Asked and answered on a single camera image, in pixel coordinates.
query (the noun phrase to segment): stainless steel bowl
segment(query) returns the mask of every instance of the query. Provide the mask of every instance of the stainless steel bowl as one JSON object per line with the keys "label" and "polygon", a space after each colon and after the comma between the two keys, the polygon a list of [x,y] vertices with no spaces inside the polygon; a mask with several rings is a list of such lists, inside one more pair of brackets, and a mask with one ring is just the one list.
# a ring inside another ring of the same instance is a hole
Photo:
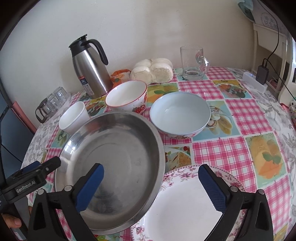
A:
{"label": "stainless steel bowl", "polygon": [[108,112],[82,126],[64,146],[54,187],[74,185],[95,163],[102,183],[81,216],[94,234],[120,232],[139,221],[160,189],[165,153],[161,137],[145,117]]}

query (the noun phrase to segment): stainless steel thermos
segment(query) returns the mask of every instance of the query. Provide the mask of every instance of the stainless steel thermos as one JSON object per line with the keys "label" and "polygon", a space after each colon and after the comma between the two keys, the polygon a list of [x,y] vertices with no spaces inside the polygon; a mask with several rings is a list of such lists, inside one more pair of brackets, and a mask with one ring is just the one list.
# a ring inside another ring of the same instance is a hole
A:
{"label": "stainless steel thermos", "polygon": [[108,59],[101,44],[95,39],[86,40],[86,36],[76,39],[69,48],[78,79],[90,98],[96,99],[109,92],[113,83],[106,69]]}

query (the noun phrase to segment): black lid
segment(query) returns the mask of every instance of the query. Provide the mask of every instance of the black lid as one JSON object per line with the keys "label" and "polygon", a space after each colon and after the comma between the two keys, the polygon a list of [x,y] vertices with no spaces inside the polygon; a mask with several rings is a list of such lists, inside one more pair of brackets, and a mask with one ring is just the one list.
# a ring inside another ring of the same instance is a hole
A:
{"label": "black lid", "polygon": [[81,36],[80,38],[76,39],[75,41],[73,41],[69,48],[71,50],[72,53],[72,57],[74,57],[75,55],[79,54],[80,52],[90,48],[89,44],[86,45],[82,45],[82,43],[86,42],[86,35]]}

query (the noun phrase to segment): glass mug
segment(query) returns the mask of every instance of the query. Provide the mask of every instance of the glass mug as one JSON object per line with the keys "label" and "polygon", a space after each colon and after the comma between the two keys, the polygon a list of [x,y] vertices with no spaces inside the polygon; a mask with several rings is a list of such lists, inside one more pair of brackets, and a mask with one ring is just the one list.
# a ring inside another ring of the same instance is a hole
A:
{"label": "glass mug", "polygon": [[202,80],[208,72],[210,63],[203,55],[203,48],[198,45],[185,45],[180,48],[182,77],[186,80]]}
{"label": "glass mug", "polygon": [[59,101],[53,94],[50,94],[39,104],[39,106],[35,110],[35,115],[37,120],[40,123],[45,123],[49,118],[51,118],[58,111],[58,109],[59,109]]}

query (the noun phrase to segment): cable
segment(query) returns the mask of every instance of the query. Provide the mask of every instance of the cable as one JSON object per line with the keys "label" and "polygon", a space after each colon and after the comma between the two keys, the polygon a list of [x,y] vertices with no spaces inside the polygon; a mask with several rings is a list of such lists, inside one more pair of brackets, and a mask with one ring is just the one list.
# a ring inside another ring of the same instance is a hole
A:
{"label": "cable", "polygon": [[3,144],[1,144],[1,146],[3,146],[4,149],[7,150],[15,159],[17,159],[19,162],[22,163],[22,161],[20,159],[18,159],[14,154],[12,154]]}
{"label": "cable", "polygon": [[282,80],[282,78],[279,76],[279,74],[277,73],[277,71],[275,70],[275,68],[272,66],[271,62],[268,59],[266,59],[266,58],[264,58],[263,61],[264,60],[266,60],[266,63],[269,62],[269,64],[271,65],[271,67],[274,69],[274,72],[276,73],[276,75],[280,78],[281,82],[284,84],[284,86],[286,87],[286,89],[289,91],[290,95],[293,97],[294,100],[296,100],[295,97],[290,92],[290,90],[287,88],[285,82]]}
{"label": "cable", "polygon": [[1,114],[1,116],[0,116],[0,123],[1,123],[1,121],[3,120],[3,118],[4,118],[4,116],[6,115],[6,113],[7,113],[8,110],[9,110],[9,106],[7,106],[7,107],[4,109],[3,113]]}
{"label": "cable", "polygon": [[278,23],[277,23],[277,20],[276,20],[276,18],[261,4],[261,2],[259,1],[259,0],[257,0],[258,1],[258,3],[261,5],[261,7],[263,7],[263,9],[266,11],[266,12],[268,12],[272,17],[273,17],[273,19],[275,20],[275,22],[276,22],[276,26],[277,26],[277,29],[278,29],[278,42],[277,42],[277,44],[276,44],[276,47],[275,47],[275,49],[274,49],[274,51],[272,51],[272,53],[267,57],[267,61],[269,62],[269,58],[270,58],[270,56],[272,56],[273,54],[274,54],[274,52],[276,51],[276,49],[277,49],[277,47],[278,47],[278,45],[279,45],[279,25],[278,25]]}

